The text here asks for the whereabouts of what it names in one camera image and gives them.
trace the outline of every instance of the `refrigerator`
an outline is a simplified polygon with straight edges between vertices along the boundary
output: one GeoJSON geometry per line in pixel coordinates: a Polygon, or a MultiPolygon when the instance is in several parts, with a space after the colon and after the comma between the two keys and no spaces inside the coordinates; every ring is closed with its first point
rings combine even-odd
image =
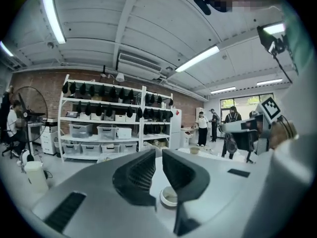
{"type": "Polygon", "coordinates": [[[176,150],[180,148],[180,128],[182,126],[182,111],[180,109],[171,109],[173,117],[170,119],[170,137],[169,148],[176,150]]]}

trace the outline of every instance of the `trash can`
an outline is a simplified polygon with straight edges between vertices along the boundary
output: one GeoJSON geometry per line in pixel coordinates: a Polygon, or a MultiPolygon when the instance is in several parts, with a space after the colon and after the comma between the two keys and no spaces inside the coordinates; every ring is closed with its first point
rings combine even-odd
{"type": "Polygon", "coordinates": [[[36,192],[45,193],[46,191],[48,191],[49,187],[46,183],[42,162],[29,161],[24,166],[24,170],[29,178],[32,187],[36,192]]]}

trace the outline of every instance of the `floor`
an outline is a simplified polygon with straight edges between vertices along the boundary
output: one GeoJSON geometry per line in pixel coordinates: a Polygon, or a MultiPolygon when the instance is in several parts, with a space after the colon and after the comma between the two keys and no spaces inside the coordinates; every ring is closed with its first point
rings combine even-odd
{"type": "MultiPolygon", "coordinates": [[[[202,151],[221,156],[222,147],[223,140],[218,139],[216,143],[208,142],[207,146],[200,148],[202,151]]],[[[47,180],[49,187],[59,185],[79,170],[96,163],[96,161],[66,160],[63,164],[57,156],[43,154],[40,146],[35,146],[35,149],[39,153],[35,156],[35,160],[40,161],[42,159],[44,170],[49,171],[53,176],[53,178],[47,180]]],[[[2,145],[0,146],[0,150],[1,152],[4,150],[2,145]]],[[[22,205],[27,209],[32,209],[43,194],[33,191],[32,185],[28,182],[27,175],[21,172],[21,168],[17,166],[16,160],[16,158],[10,159],[8,154],[4,157],[0,156],[0,177],[14,203],[22,205]]]]}

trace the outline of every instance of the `woman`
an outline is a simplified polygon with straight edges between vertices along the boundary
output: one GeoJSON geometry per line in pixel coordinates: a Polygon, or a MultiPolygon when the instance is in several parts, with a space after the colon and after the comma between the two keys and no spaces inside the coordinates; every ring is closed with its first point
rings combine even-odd
{"type": "Polygon", "coordinates": [[[209,130],[208,119],[204,117],[204,112],[199,112],[199,117],[196,123],[198,124],[198,144],[197,146],[205,146],[207,141],[207,133],[209,130]]]}

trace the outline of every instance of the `ceiling light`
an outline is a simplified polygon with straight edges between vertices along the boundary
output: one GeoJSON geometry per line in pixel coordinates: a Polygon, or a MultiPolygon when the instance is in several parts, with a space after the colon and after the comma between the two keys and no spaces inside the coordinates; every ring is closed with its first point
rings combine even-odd
{"type": "Polygon", "coordinates": [[[54,1],[53,0],[43,0],[43,4],[44,4],[45,12],[46,12],[46,15],[49,19],[51,28],[54,32],[54,35],[55,35],[58,43],[59,44],[66,43],[66,40],[64,38],[64,35],[61,31],[61,27],[60,27],[58,19],[57,19],[54,1]]]}
{"type": "Polygon", "coordinates": [[[222,92],[231,91],[231,90],[236,90],[235,86],[234,87],[220,89],[220,90],[211,91],[211,94],[222,93],[222,92]]]}
{"type": "Polygon", "coordinates": [[[14,55],[10,52],[9,49],[7,49],[7,47],[3,44],[3,42],[0,42],[0,46],[3,49],[4,52],[6,52],[10,57],[13,57],[14,55]]]}
{"type": "Polygon", "coordinates": [[[277,34],[281,32],[285,32],[285,27],[283,23],[267,26],[263,28],[264,31],[266,31],[268,34],[277,34]]]}
{"type": "Polygon", "coordinates": [[[278,83],[278,82],[281,82],[281,81],[283,81],[283,79],[279,78],[279,79],[273,79],[273,80],[258,82],[257,85],[266,85],[266,84],[278,83]]]}
{"type": "Polygon", "coordinates": [[[189,67],[199,63],[200,61],[214,55],[217,54],[219,52],[219,48],[217,46],[213,46],[209,49],[207,49],[206,51],[200,53],[199,55],[195,56],[194,58],[190,59],[189,61],[185,62],[183,65],[181,65],[180,67],[178,67],[176,69],[176,72],[182,72],[186,69],[188,69],[189,67]]]}

